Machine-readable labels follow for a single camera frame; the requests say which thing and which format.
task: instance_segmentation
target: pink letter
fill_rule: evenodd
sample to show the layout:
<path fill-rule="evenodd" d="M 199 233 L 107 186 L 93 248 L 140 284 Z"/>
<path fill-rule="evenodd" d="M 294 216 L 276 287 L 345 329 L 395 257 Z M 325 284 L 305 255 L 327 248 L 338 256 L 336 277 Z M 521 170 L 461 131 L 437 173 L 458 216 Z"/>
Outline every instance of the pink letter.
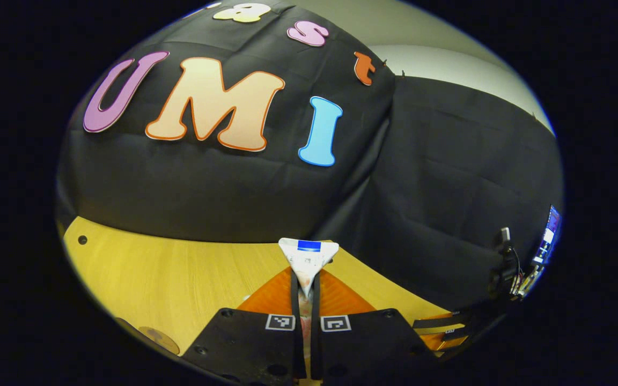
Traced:
<path fill-rule="evenodd" d="M 328 36 L 328 30 L 311 21 L 299 21 L 295 28 L 288 29 L 288 37 L 301 41 L 309 46 L 321 47 L 326 44 L 324 36 Z"/>
<path fill-rule="evenodd" d="M 133 63 L 134 59 L 128 59 L 127 61 L 116 64 L 116 66 L 108 72 L 105 80 L 101 83 L 99 88 L 97 88 L 97 91 L 90 100 L 89 105 L 87 105 L 87 110 L 85 110 L 85 116 L 83 119 L 83 126 L 85 127 L 85 130 L 88 132 L 101 132 L 111 127 L 111 125 L 118 120 L 123 112 L 125 112 L 128 107 L 128 103 L 130 103 L 133 95 L 135 95 L 135 90 L 137 90 L 137 87 L 147 75 L 149 70 L 167 56 L 168 52 L 160 51 L 153 54 L 148 54 L 144 56 L 144 58 L 140 59 L 137 63 L 137 69 L 135 69 L 133 75 L 131 75 L 125 85 L 123 85 L 123 88 L 121 88 L 121 92 L 113 102 L 113 105 L 106 110 L 101 110 L 99 105 L 106 94 L 106 90 L 110 88 L 113 81 L 118 78 L 118 75 L 120 75 L 123 70 L 128 68 L 130 64 Z"/>

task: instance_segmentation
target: letter m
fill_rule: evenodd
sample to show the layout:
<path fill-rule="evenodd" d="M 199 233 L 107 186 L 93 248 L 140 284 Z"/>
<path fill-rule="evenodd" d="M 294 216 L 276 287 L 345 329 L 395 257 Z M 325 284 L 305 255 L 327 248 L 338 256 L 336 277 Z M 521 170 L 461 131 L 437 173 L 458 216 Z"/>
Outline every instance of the letter m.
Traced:
<path fill-rule="evenodd" d="M 189 58 L 181 63 L 182 76 L 168 100 L 145 133 L 153 139 L 181 139 L 187 132 L 181 118 L 189 103 L 197 139 L 203 141 L 217 125 L 233 115 L 228 127 L 218 134 L 223 146 L 243 151 L 262 151 L 266 147 L 264 125 L 273 95 L 285 88 L 285 81 L 264 71 L 255 71 L 225 89 L 221 62 L 211 58 Z"/>

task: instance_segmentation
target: blue letter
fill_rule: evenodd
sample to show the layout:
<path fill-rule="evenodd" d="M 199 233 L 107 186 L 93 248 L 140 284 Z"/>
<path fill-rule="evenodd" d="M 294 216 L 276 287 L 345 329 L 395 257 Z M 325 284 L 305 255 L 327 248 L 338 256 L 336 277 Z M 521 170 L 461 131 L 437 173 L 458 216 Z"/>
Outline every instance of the blue letter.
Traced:
<path fill-rule="evenodd" d="M 343 109 L 335 103 L 321 97 L 311 97 L 309 103 L 314 107 L 314 118 L 306 146 L 299 149 L 299 158 L 307 164 L 331 166 L 335 164 L 333 134 L 335 124 L 343 116 Z"/>

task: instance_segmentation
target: screen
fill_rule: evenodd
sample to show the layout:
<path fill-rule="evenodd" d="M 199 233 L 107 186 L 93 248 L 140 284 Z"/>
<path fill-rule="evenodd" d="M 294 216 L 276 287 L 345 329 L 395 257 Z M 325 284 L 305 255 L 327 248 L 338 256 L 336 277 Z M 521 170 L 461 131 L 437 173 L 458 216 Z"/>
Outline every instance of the screen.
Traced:
<path fill-rule="evenodd" d="M 545 226 L 545 232 L 540 240 L 540 246 L 535 252 L 533 261 L 538 264 L 546 265 L 552 255 L 552 249 L 554 248 L 557 240 L 559 240 L 559 230 L 562 223 L 562 217 L 554 206 L 550 207 L 550 215 L 547 218 L 547 225 Z"/>

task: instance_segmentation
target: table surface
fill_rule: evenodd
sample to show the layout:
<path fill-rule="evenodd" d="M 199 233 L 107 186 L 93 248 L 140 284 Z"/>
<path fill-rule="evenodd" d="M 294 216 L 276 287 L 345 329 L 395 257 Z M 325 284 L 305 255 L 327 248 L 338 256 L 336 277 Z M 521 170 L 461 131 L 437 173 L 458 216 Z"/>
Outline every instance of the table surface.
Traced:
<path fill-rule="evenodd" d="M 78 241 L 81 235 L 85 244 Z M 76 273 L 95 300 L 135 328 L 164 332 L 178 345 L 179 355 L 216 311 L 237 308 L 245 296 L 289 265 L 277 243 L 163 239 L 81 217 L 63 239 Z M 398 286 L 342 248 L 333 261 L 324 269 L 377 310 L 397 308 L 410 324 L 449 312 Z"/>

